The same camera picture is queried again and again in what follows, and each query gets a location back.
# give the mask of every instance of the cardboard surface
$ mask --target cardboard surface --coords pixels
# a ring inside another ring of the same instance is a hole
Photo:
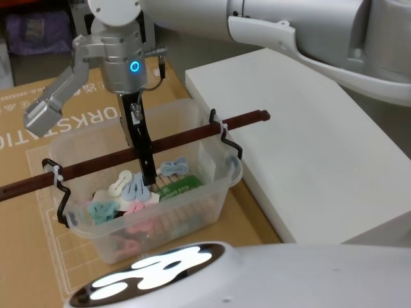
[[[147,68],[152,86],[158,80],[156,59],[148,59]],[[93,70],[87,85],[65,105],[64,118],[38,139],[22,127],[22,115],[50,82],[0,92],[0,185],[41,172],[48,144],[61,133],[119,116],[115,95],[104,90],[100,71]],[[187,92],[167,66],[166,81],[158,90],[145,93],[143,101],[150,108],[186,97]],[[278,243],[243,182],[229,191],[217,223],[155,251],[206,240],[227,241],[234,246]],[[90,241],[60,225],[50,188],[0,203],[0,247],[2,307],[61,307],[82,285],[131,262],[104,264]]]

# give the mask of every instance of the plastic container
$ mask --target plastic container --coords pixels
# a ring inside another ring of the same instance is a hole
[[[152,140],[208,124],[208,117],[209,113],[191,99],[146,110]],[[50,157],[64,167],[126,148],[119,119],[113,119],[61,135],[51,143]],[[243,170],[236,155],[234,149],[221,142],[219,135],[155,154],[157,168],[164,161],[184,156],[190,173],[196,175],[203,186],[96,226],[87,212],[92,194],[107,190],[122,170],[140,172],[139,162],[135,160],[64,182],[72,192],[65,209],[71,230],[91,239],[107,263],[192,233],[218,219],[228,188],[240,181]],[[55,195],[57,205],[60,198],[61,195]]]

